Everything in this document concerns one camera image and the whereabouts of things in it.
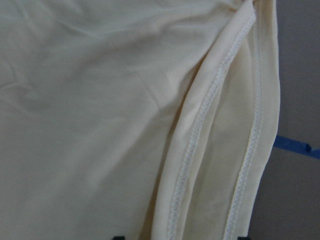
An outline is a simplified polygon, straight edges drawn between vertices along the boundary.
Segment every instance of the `gray surface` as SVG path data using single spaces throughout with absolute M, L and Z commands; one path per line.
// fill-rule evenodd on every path
M 320 1 L 278 0 L 278 134 L 320 148 Z M 274 148 L 263 173 L 251 240 L 320 240 L 320 160 Z

